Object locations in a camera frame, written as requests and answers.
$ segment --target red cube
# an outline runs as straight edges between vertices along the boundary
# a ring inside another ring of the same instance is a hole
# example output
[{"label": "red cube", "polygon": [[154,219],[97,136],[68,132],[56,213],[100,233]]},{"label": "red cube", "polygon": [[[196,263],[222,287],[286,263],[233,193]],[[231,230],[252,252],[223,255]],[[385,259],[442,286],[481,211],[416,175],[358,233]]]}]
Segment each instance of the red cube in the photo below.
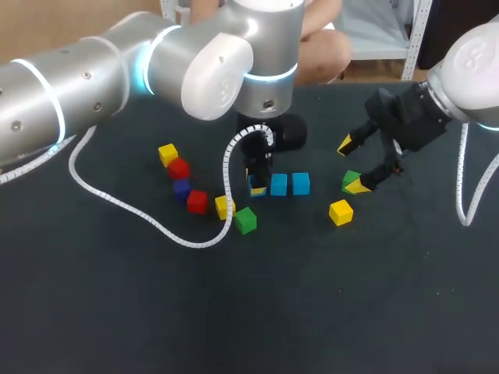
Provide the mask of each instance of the red cube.
[{"label": "red cube", "polygon": [[187,199],[187,211],[196,214],[206,214],[208,209],[208,194],[193,190]]},{"label": "red cube", "polygon": [[190,176],[190,166],[187,161],[177,157],[168,165],[168,174],[174,181],[187,179]]}]

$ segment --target dark blue cube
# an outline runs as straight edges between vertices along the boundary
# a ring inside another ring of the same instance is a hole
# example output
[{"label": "dark blue cube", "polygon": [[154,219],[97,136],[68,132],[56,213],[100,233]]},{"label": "dark blue cube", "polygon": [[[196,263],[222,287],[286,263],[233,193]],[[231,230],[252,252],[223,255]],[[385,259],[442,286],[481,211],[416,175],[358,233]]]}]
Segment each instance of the dark blue cube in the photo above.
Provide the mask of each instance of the dark blue cube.
[{"label": "dark blue cube", "polygon": [[175,197],[181,203],[187,202],[191,189],[189,179],[181,179],[173,182]]}]

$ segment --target yellow cube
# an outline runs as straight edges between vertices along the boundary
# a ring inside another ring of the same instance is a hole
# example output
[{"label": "yellow cube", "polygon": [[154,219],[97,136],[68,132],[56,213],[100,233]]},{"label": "yellow cube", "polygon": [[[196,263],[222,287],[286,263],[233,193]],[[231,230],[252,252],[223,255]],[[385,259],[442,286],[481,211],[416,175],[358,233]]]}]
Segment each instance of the yellow cube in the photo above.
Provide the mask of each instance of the yellow cube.
[{"label": "yellow cube", "polygon": [[[225,221],[227,219],[227,196],[223,195],[215,199],[215,205],[217,207],[217,213],[220,217],[220,221]],[[232,214],[235,214],[235,203],[232,201]]]},{"label": "yellow cube", "polygon": [[329,207],[329,217],[331,217],[336,226],[341,226],[353,219],[353,209],[346,200],[341,200],[331,204]]},{"label": "yellow cube", "polygon": [[166,146],[161,146],[157,150],[159,150],[159,158],[161,159],[161,162],[165,166],[165,168],[168,167],[168,165],[177,157],[179,157],[179,152],[177,152],[177,149],[173,144],[168,144]]}]

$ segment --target white cable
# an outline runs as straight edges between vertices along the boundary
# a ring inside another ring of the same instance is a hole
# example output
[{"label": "white cable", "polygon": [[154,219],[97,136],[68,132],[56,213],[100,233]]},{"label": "white cable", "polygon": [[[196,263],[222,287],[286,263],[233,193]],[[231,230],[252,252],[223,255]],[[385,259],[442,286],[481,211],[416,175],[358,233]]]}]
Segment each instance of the white cable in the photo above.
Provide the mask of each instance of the white cable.
[{"label": "white cable", "polygon": [[469,226],[473,218],[475,217],[476,209],[478,208],[478,204],[480,203],[480,199],[482,198],[483,191],[487,187],[487,183],[492,178],[492,175],[496,171],[499,166],[499,154],[492,160],[488,168],[483,173],[478,186],[475,189],[475,193],[473,194],[473,198],[471,203],[469,204],[468,213],[465,214],[462,209],[462,182],[464,179],[464,166],[465,166],[465,151],[466,151],[466,140],[468,138],[468,126],[469,124],[464,123],[462,125],[461,131],[461,144],[459,145],[459,157],[458,157],[458,177],[456,182],[456,191],[455,191],[455,206],[458,211],[458,217],[461,223],[464,226]]},{"label": "white cable", "polygon": [[74,136],[71,138],[63,140],[59,144],[55,144],[52,146],[47,152],[42,154],[41,156],[35,158],[34,160],[28,162],[27,164],[18,167],[17,169],[11,170],[5,174],[0,175],[0,185],[3,185],[7,182],[11,182],[14,179],[25,175],[29,173],[30,171],[38,168],[45,162],[49,161],[53,156],[55,156],[57,153],[59,153],[61,150],[63,150],[69,143],[71,143],[71,140],[74,139]]},{"label": "white cable", "polygon": [[221,229],[220,233],[214,237],[213,239],[207,241],[207,242],[201,242],[201,243],[195,243],[195,242],[188,242],[187,240],[184,240],[177,235],[173,234],[171,231],[169,231],[167,228],[163,227],[159,222],[157,222],[153,217],[149,216],[148,214],[138,210],[137,208],[130,206],[127,203],[124,203],[115,197],[109,195],[106,192],[103,192],[99,189],[96,189],[86,183],[76,172],[75,168],[75,163],[76,163],[76,158],[80,154],[81,150],[87,145],[87,143],[90,141],[92,138],[92,135],[95,132],[95,126],[92,127],[87,131],[85,136],[80,140],[76,148],[73,150],[71,153],[71,156],[69,157],[69,173],[71,173],[71,176],[73,179],[81,185],[84,189],[86,189],[88,192],[93,193],[95,196],[100,197],[101,199],[107,200],[110,203],[113,203],[125,210],[128,210],[130,213],[133,213],[140,218],[146,220],[153,226],[155,226],[159,231],[161,231],[164,235],[168,236],[171,240],[174,242],[188,247],[188,248],[194,248],[194,249],[203,249],[203,248],[208,248],[211,247],[212,245],[215,245],[220,242],[228,233],[228,229],[231,226],[232,222],[232,192],[231,192],[231,185],[229,181],[229,175],[228,175],[228,164],[230,161],[230,157],[232,154],[232,151],[234,150],[235,145],[241,141],[242,138],[245,136],[248,136],[252,132],[256,131],[261,131],[265,134],[267,137],[267,143],[269,146],[271,146],[274,143],[274,135],[272,133],[272,130],[268,128],[266,125],[253,125],[250,126],[241,132],[239,132],[237,135],[235,135],[232,140],[229,142],[227,145],[227,148],[225,149],[225,154],[224,154],[224,159],[222,162],[222,175],[224,179],[224,188],[225,188],[225,196],[227,196],[227,219],[225,221],[224,227]]}]

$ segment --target white shelf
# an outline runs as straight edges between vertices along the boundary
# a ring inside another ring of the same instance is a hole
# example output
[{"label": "white shelf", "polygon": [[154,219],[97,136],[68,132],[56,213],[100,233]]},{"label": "white shelf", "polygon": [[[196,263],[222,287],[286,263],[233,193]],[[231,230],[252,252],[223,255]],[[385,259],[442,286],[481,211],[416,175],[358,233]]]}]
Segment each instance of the white shelf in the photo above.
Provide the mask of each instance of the white shelf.
[{"label": "white shelf", "polygon": [[334,26],[347,34],[354,60],[405,59],[409,39],[390,0],[348,0]]}]

